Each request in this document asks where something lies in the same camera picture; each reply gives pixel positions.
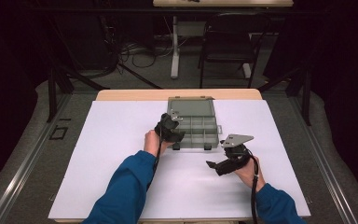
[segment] blue sleeve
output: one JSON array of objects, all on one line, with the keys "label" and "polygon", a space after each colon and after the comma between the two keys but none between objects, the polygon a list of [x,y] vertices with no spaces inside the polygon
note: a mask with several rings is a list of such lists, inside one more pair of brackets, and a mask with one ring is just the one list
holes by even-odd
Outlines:
[{"label": "blue sleeve", "polygon": [[255,199],[257,214],[267,224],[306,223],[298,216],[295,201],[283,190],[266,184]]},{"label": "blue sleeve", "polygon": [[106,193],[83,223],[137,223],[145,206],[155,160],[156,157],[145,151],[124,160],[113,174]]}]

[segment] hand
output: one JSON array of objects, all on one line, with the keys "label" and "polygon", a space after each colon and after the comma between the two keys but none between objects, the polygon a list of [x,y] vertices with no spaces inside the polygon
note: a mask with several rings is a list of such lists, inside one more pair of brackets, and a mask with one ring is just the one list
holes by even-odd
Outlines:
[{"label": "hand", "polygon": [[[260,191],[265,185],[266,181],[264,180],[263,174],[261,173],[260,162],[257,157],[255,157],[258,163],[258,181],[255,187],[255,192]],[[255,163],[252,159],[248,163],[240,168],[239,170],[234,171],[234,173],[240,177],[241,181],[248,186],[249,188],[253,185],[253,180],[255,177]]]},{"label": "hand", "polygon": [[[173,143],[163,141],[161,144],[160,154],[164,153],[165,149],[167,149],[167,147],[172,144]],[[158,146],[159,146],[159,136],[156,134],[154,130],[150,130],[148,133],[145,134],[144,151],[157,157]]]}]

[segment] table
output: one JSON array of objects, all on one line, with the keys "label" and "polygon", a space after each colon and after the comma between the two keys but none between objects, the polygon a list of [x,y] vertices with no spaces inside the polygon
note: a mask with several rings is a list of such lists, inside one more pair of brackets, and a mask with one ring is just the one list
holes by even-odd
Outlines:
[{"label": "table", "polygon": [[[173,96],[212,96],[216,120],[224,124],[219,139],[229,133],[251,133],[255,139],[246,146],[262,161],[264,177],[294,198],[301,216],[310,216],[267,103],[257,90],[226,89],[101,91],[89,111],[48,217],[58,222],[78,222],[87,217],[112,173],[126,157],[141,149],[145,133],[154,128],[167,110],[168,97]],[[147,192],[140,220],[250,218],[250,189],[234,174],[218,176],[205,162],[225,159],[221,147],[211,151],[167,149]]]},{"label": "table", "polygon": [[[187,0],[154,0],[155,7],[291,7],[292,0],[200,0],[199,2]],[[178,48],[178,20],[173,16],[172,23],[172,37],[173,37],[173,56],[171,78],[178,78],[179,76],[179,53]],[[243,72],[248,77],[250,76],[249,64],[245,64]]]}]

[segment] chair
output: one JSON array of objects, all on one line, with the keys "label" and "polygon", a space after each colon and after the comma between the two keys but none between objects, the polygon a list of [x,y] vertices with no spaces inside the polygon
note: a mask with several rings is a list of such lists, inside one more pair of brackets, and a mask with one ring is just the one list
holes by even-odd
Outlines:
[{"label": "chair", "polygon": [[[221,13],[205,23],[203,43],[200,53],[200,89],[204,77],[204,64],[208,63],[251,63],[251,75],[248,88],[252,80],[260,51],[261,40],[268,30],[270,19],[261,14]],[[256,38],[250,33],[259,33]],[[231,79],[231,77],[214,77],[214,79]]]}]

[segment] person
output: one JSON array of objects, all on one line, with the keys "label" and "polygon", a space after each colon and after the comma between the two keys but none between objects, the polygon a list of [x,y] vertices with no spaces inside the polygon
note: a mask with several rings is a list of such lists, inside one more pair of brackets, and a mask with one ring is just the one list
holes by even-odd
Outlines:
[{"label": "person", "polygon": [[[173,143],[163,141],[160,154]],[[135,224],[145,206],[147,186],[153,178],[153,166],[158,155],[159,137],[150,130],[145,134],[144,150],[125,159],[112,175],[105,194],[97,200],[89,216],[82,222]],[[254,163],[250,160],[235,174],[248,187],[254,178]],[[266,183],[259,169],[256,186],[256,210],[266,223],[305,223],[296,213],[294,200],[284,191]]]}]

